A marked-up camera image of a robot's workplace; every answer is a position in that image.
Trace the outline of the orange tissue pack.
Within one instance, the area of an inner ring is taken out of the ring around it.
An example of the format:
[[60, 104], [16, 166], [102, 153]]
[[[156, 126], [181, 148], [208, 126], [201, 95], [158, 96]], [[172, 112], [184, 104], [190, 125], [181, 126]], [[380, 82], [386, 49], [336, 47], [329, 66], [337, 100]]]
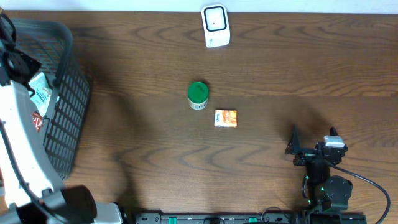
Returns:
[[236, 128], [237, 125], [238, 123], [236, 110], [215, 110], [215, 127]]

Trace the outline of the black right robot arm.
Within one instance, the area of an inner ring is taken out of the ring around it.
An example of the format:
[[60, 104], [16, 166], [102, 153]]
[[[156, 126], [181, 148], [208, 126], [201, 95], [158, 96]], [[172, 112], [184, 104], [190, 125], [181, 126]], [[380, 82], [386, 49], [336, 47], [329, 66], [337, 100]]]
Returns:
[[309, 207], [292, 215], [291, 223], [343, 222], [353, 185], [344, 177], [331, 175], [330, 169], [342, 161], [347, 151], [348, 147], [334, 127], [313, 148], [300, 145], [298, 129], [293, 127], [285, 153], [294, 156], [293, 165], [305, 167], [302, 194]]

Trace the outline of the teal wet wipes pack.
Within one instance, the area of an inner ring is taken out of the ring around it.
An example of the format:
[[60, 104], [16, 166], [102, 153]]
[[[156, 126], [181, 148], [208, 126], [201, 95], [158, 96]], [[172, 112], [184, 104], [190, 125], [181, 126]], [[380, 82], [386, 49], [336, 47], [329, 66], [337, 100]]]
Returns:
[[31, 100], [35, 103], [41, 116], [45, 116], [52, 96], [52, 89], [50, 88], [45, 74], [43, 72], [38, 73], [29, 82], [30, 87], [35, 91], [35, 94], [31, 96]]

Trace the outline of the orange candy bar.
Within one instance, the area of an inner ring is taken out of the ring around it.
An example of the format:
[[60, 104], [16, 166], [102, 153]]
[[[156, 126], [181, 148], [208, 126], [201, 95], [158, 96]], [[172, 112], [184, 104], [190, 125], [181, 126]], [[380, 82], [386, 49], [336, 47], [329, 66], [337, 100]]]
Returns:
[[39, 133], [41, 127], [43, 126], [43, 117], [38, 112], [33, 112], [32, 118], [34, 121], [34, 126], [35, 126], [37, 132]]

